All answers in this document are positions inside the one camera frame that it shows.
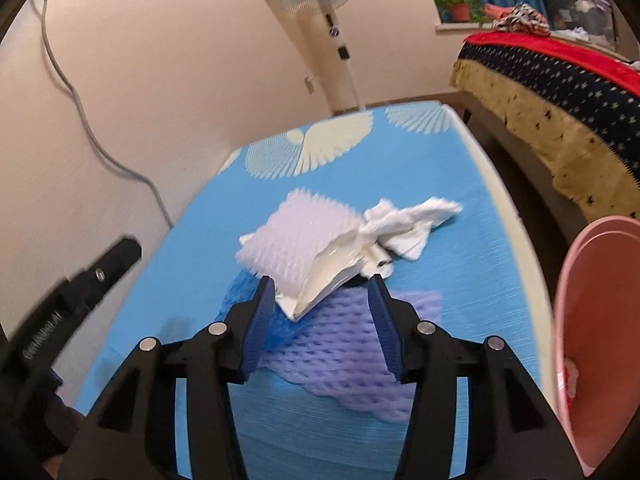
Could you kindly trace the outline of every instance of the potted plant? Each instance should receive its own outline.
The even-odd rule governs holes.
[[[449,11],[452,22],[484,22],[480,0],[435,0],[441,12]]]

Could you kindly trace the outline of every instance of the red flower pot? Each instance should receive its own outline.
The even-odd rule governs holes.
[[[469,4],[455,4],[449,7],[451,21],[465,23],[471,21],[471,8]]]

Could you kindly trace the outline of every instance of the brown floor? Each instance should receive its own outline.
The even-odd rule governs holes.
[[[462,117],[463,108],[455,105],[454,108]],[[507,151],[478,118],[472,116],[468,127],[491,159],[518,209],[553,301],[562,262],[569,247],[542,198]]]

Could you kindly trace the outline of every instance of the gray cable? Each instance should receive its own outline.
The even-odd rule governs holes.
[[[60,65],[56,60],[56,57],[53,55],[53,51],[51,50],[51,45],[49,44],[49,37],[47,36],[47,25],[46,25],[47,1],[48,0],[44,0],[44,3],[42,5],[42,18],[40,20],[40,23],[42,25],[42,41],[44,42],[44,48],[47,51],[47,55],[49,56],[49,60],[53,65],[53,68],[56,70],[56,72],[58,73],[58,76],[60,76],[60,79],[62,79],[62,82],[66,85],[66,87],[71,92],[71,98],[76,104],[76,108],[78,109],[78,114],[80,115],[80,121],[82,122],[82,126],[84,127],[84,132],[86,133],[86,136],[89,139],[89,142],[94,147],[95,151],[99,153],[106,161],[108,161],[110,164],[113,164],[114,167],[118,168],[122,173],[129,175],[131,178],[138,180],[139,182],[142,182],[143,184],[146,184],[149,187],[149,189],[152,191],[152,193],[156,197],[156,202],[158,202],[158,207],[160,208],[160,211],[162,212],[162,216],[164,216],[164,219],[166,220],[166,223],[169,226],[169,229],[173,229],[174,223],[171,222],[171,217],[169,216],[169,213],[166,210],[166,206],[162,201],[162,197],[160,196],[160,192],[158,191],[156,184],[154,184],[153,181],[148,176],[145,176],[142,173],[138,173],[137,171],[132,170],[131,168],[127,168],[126,166],[124,166],[124,164],[121,164],[120,162],[118,162],[115,158],[113,158],[109,154],[109,152],[107,152],[107,150],[105,150],[100,145],[100,142],[98,142],[98,139],[95,138],[94,131],[91,129],[89,121],[86,118],[86,114],[84,113],[84,108],[82,108],[82,101],[80,100],[80,96],[78,95],[78,92],[76,91],[74,86],[71,84],[71,81],[69,81],[69,79],[66,78],[65,73],[62,72],[62,69],[60,68]]]

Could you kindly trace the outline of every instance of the pink bucket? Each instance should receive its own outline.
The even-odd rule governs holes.
[[[640,404],[640,222],[611,216],[572,244],[556,294],[559,418],[589,475]],[[564,358],[578,368],[569,410]]]

